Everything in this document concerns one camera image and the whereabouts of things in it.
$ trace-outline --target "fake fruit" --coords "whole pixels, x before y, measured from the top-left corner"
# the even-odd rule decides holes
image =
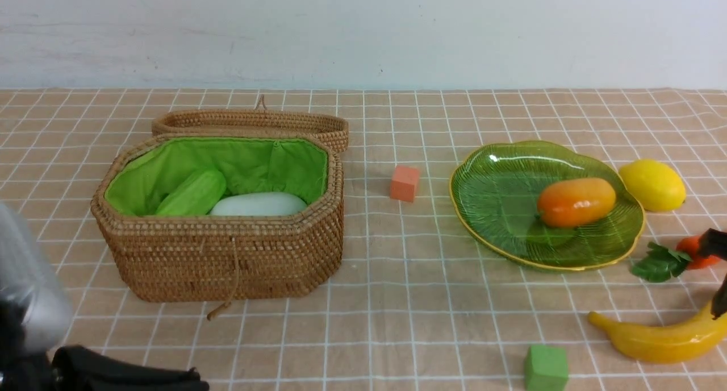
[[[605,218],[616,205],[616,191],[605,179],[579,178],[543,189],[538,217],[553,228],[575,228]]]
[[[727,336],[727,317],[712,318],[712,301],[683,323],[650,327],[614,321],[592,311],[588,321],[602,329],[616,350],[636,360],[674,364],[707,354]]]
[[[686,199],[684,182],[669,165],[654,160],[636,160],[624,165],[619,175],[628,192],[651,212],[679,208]]]
[[[684,252],[689,255],[691,261],[686,267],[687,270],[704,269],[710,267],[713,264],[719,263],[721,260],[717,256],[709,255],[705,258],[699,254],[699,239],[702,235],[689,236],[679,241],[677,244],[677,251]]]
[[[156,208],[157,217],[201,217],[207,215],[225,194],[225,175],[215,168],[197,170],[187,176]]]

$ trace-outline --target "green fabric lining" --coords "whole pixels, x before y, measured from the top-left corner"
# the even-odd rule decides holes
[[[327,153],[306,140],[174,138],[127,164],[104,197],[124,215],[153,215],[166,195],[202,168],[225,175],[225,197],[286,192],[310,205],[328,185]]]

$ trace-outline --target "basket handle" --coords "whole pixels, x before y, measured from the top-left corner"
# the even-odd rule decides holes
[[[235,261],[235,279],[233,281],[233,286],[229,291],[229,296],[227,300],[225,300],[225,302],[221,305],[217,306],[215,310],[210,311],[210,313],[207,314],[207,321],[213,321],[213,319],[215,319],[218,315],[220,315],[223,311],[225,311],[227,308],[229,308],[229,306],[232,305],[233,298],[235,297],[237,288],[240,285],[240,259],[237,254],[237,245],[235,244],[235,238],[231,238],[230,241],[232,243],[233,256]]]
[[[268,106],[265,105],[265,94],[260,94],[260,96],[257,98],[257,104],[255,104],[254,111],[257,111],[260,106],[262,106],[263,111],[268,110]]]

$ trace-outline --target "yellow lemon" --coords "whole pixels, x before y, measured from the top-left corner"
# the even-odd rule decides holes
[[[686,199],[684,182],[669,165],[654,160],[636,160],[619,170],[626,189],[646,210],[667,212]]]

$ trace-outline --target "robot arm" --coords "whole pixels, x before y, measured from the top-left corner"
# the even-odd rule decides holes
[[[709,228],[699,238],[697,253],[704,258],[717,256],[727,261],[727,233]],[[724,277],[721,287],[712,297],[712,318],[719,319],[724,314],[727,314],[727,276]]]
[[[60,347],[73,311],[26,221],[0,202],[0,391],[208,391],[192,368],[132,365]]]

